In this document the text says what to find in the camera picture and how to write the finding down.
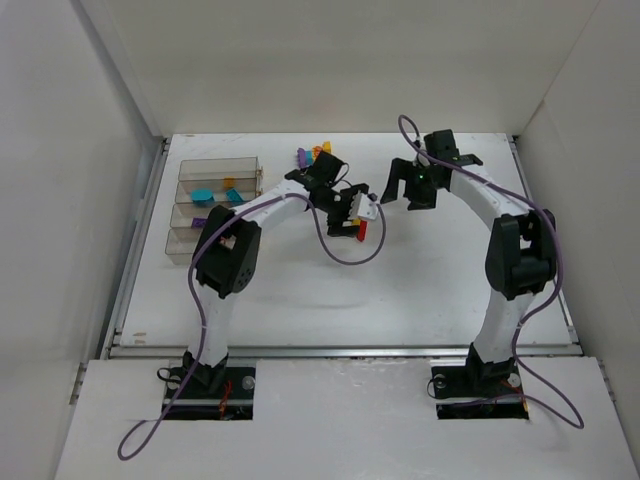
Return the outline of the yellow flower lego block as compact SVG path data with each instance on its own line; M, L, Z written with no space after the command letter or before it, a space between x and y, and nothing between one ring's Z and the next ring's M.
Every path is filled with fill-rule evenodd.
M332 153L332 146L330 141L325 141L321 145L313 146L311 149L311 158L313 161L319 156L321 152Z

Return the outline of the purple lego block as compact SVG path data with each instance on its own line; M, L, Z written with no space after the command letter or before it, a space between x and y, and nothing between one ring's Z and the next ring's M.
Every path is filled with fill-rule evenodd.
M299 169L305 169L310 167L314 162L314 156L312 150L305 150L298 148L296 152L297 165Z

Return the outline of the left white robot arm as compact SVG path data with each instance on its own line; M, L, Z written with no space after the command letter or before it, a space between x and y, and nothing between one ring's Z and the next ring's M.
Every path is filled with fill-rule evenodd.
M286 173L265 194L237 207L216 206L210 211L188 269L199 334L183 355L183 386L212 393L223 383L236 295L254 277L265 233L309 211L320 244L327 249L327 236L357 237L361 226L355 220L364 224L384 219L367 184L335 189L344 165L322 152L312 165Z

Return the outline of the teal lego block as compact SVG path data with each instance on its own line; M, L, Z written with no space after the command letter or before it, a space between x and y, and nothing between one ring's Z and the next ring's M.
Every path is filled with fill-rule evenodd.
M235 188L227 190L225 196L227 201L233 205L241 205L246 202L244 197Z
M191 202L197 207L208 207L215 204L215 196L210 189L196 189L190 193Z

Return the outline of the red lego block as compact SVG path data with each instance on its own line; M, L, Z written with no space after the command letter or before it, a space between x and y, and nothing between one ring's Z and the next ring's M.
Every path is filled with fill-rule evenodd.
M364 242L366 239L366 235L367 235L367 228L368 228L368 223L366 221L361 221L359 223L359 229L358 229L358 233L356 236L356 239L359 242Z

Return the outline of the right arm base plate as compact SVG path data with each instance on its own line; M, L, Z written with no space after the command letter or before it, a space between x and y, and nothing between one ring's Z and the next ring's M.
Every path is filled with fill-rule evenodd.
M434 364L427 385L439 420L528 420L518 368L480 378L469 365Z

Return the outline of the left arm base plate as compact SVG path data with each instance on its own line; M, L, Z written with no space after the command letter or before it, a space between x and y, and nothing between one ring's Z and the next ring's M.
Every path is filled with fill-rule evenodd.
M175 421L250 421L253 419L257 369L255 364L231 364L211 386L192 376L179 396L187 370L181 366L162 367L156 376L165 384L160 413Z

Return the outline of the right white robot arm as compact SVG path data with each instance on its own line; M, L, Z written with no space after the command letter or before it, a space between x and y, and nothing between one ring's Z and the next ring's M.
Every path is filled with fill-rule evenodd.
M461 154L450 130L414 142L425 155L391 162L381 201L398 197L411 210L433 209L439 191L463 201L490 232L485 275L491 287L483 325L462 366L432 369L438 400L494 397L515 391L516 343L522 319L537 294L555 277L557 253L550 228L555 219L537 212L520 195L510 195L490 178L474 154Z

